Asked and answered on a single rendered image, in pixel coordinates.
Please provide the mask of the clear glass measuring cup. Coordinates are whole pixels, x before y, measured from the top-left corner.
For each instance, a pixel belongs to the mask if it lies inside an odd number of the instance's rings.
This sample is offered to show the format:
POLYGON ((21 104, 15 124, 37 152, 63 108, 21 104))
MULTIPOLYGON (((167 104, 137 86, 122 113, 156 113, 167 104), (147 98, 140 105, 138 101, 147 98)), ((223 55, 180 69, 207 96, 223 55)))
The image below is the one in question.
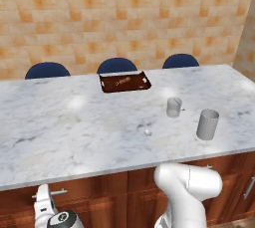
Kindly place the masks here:
POLYGON ((172 97, 167 100, 166 114, 169 117, 179 117, 182 111, 184 111, 184 107, 180 98, 172 97))

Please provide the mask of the grey ribbed cup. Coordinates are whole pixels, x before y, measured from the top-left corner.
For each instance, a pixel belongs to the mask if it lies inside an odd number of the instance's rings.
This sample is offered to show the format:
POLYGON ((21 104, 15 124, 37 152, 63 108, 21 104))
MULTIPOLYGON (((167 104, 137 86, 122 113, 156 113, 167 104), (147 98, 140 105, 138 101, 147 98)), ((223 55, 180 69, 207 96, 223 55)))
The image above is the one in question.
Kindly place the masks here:
POLYGON ((211 140, 218 125, 219 113, 206 109, 200 114, 196 135, 202 140, 211 140))

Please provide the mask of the brown kebab skewer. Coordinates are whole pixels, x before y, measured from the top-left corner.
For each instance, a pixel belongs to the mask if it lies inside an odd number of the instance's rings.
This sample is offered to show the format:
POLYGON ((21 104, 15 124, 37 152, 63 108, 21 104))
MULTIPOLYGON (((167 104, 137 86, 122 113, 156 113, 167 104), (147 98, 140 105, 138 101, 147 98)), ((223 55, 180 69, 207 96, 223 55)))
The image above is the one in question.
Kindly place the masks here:
POLYGON ((117 81, 117 82, 116 82, 116 86, 122 85, 122 84, 124 84, 124 83, 126 83, 126 82, 129 82, 129 81, 130 81, 130 77, 126 77, 126 78, 124 78, 124 79, 121 79, 121 80, 117 81))

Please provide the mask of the wooden cabinet door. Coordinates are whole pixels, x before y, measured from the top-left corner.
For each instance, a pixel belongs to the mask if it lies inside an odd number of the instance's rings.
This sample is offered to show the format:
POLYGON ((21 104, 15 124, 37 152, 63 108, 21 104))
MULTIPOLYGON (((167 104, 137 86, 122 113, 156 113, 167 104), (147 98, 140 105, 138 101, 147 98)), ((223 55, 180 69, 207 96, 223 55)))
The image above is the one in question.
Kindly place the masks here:
POLYGON ((222 191, 218 197, 203 202, 208 225, 222 224, 246 217, 255 216, 255 187, 246 199, 243 198, 251 177, 255 176, 255 151, 252 169, 239 175, 222 178, 222 191))
POLYGON ((157 188, 154 167, 127 173, 127 228, 154 228, 167 199, 157 188))

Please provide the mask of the dark brown tray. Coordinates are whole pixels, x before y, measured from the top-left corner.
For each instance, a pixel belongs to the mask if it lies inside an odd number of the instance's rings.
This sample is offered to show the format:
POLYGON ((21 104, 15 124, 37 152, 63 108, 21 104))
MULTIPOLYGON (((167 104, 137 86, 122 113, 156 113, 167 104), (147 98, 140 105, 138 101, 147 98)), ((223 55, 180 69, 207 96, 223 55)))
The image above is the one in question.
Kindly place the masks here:
POLYGON ((151 83, 144 72, 129 75, 103 76, 100 75, 100 82, 104 93, 120 93, 130 91, 148 90, 151 83), (130 81, 116 86, 116 82, 130 77, 130 81))

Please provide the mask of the dark blue chair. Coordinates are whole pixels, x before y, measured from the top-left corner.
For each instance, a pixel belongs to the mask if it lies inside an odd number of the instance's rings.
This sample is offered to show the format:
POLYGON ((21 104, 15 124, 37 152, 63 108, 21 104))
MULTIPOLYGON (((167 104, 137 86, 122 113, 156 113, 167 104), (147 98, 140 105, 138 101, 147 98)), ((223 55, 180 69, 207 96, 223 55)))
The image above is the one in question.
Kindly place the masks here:
POLYGON ((198 67, 199 64, 197 60, 189 54, 175 54, 168 57, 164 64, 164 69, 172 68, 185 68, 185 67, 198 67))
POLYGON ((98 70, 98 74, 131 72, 136 71, 135 64, 126 58, 110 58, 103 61, 98 70))
POLYGON ((25 79, 43 79, 68 76, 69 71, 61 64, 54 62, 44 62, 32 66, 27 72, 25 79))

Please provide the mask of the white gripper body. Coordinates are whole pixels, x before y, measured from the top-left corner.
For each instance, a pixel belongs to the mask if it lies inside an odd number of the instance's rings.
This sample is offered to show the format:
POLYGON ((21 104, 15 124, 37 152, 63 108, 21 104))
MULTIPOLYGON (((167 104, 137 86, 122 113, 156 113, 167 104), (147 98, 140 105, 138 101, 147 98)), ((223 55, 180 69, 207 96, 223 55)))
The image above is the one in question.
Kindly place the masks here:
POLYGON ((36 203, 41 206, 51 204, 51 195, 48 184, 42 184, 38 187, 38 191, 36 194, 36 203))

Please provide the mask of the small clear glass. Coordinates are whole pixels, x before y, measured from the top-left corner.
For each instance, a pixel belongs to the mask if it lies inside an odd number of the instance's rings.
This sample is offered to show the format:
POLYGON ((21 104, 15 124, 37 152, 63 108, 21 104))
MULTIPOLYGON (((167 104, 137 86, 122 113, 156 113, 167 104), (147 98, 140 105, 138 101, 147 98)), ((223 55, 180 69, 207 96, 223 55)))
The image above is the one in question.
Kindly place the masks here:
POLYGON ((145 124, 145 122, 143 121, 142 123, 143 126, 143 132, 146 136, 152 136, 152 132, 151 130, 147 127, 147 125, 145 124))

